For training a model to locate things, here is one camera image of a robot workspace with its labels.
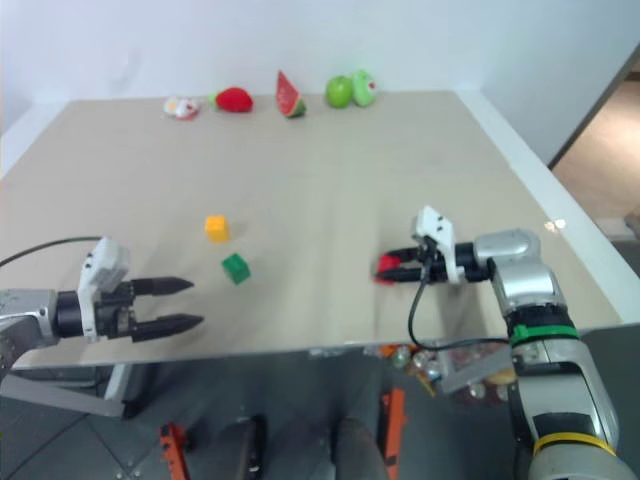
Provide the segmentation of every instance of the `wooden floor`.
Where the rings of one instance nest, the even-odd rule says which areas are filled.
[[[553,173],[594,220],[640,205],[640,82],[624,82]]]

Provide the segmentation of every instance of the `toy watermelon slice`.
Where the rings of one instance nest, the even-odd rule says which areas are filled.
[[[284,116],[293,118],[303,115],[307,107],[302,100],[302,95],[291,85],[291,82],[289,82],[281,71],[278,71],[277,88],[276,102]]]

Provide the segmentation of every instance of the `yellow cube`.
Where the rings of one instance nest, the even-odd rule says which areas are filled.
[[[207,217],[204,223],[204,231],[209,240],[215,243],[228,242],[231,238],[227,219],[222,215]]]

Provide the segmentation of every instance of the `table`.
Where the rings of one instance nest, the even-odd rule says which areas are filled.
[[[18,368],[145,363],[406,341],[415,285],[371,281],[377,256],[411,245],[425,204],[458,238],[525,227],[542,240],[577,326],[622,323],[572,248],[453,92],[382,95],[333,110],[317,96],[285,119],[273,98],[251,114],[203,109],[163,116],[161,99],[73,102],[0,182],[0,257],[32,244],[106,234],[131,250],[131,276],[178,275],[196,287],[144,299],[141,318],[184,311],[206,320],[141,344],[65,340]],[[232,241],[212,244],[207,215]],[[59,247],[3,268],[0,288],[75,288],[90,245]],[[234,286],[220,261],[247,259]],[[504,335],[491,286],[440,285],[416,315],[419,337]]]

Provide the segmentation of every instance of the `black cable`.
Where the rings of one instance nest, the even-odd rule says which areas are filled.
[[[63,245],[65,243],[74,243],[74,242],[97,242],[102,237],[69,237],[69,238],[61,238],[60,240],[53,240],[52,242],[42,243],[40,245],[36,245],[35,247],[27,248],[22,252],[16,253],[15,255],[11,255],[10,257],[5,258],[0,261],[0,268],[4,267],[7,263],[11,263],[14,260],[17,260],[25,255],[29,255],[30,253],[37,252],[38,250],[44,250],[45,248],[54,247],[56,245]]]
[[[442,350],[450,350],[452,348],[462,348],[468,347],[471,345],[478,345],[481,343],[509,343],[509,340],[506,338],[500,337],[486,337],[486,338],[468,338],[466,340],[458,340],[457,342],[447,343],[445,345],[426,345],[420,342],[414,332],[413,332],[413,318],[416,315],[416,310],[418,308],[418,303],[420,302],[420,298],[422,298],[422,293],[424,292],[425,287],[429,283],[429,277],[431,275],[431,262],[432,260],[428,258],[424,263],[424,268],[422,271],[422,278],[420,280],[420,286],[418,287],[418,291],[416,292],[416,296],[413,298],[413,303],[411,304],[411,309],[409,310],[409,321],[407,324],[409,330],[409,336],[411,337],[411,341],[418,347],[428,350],[429,352],[440,352]]]

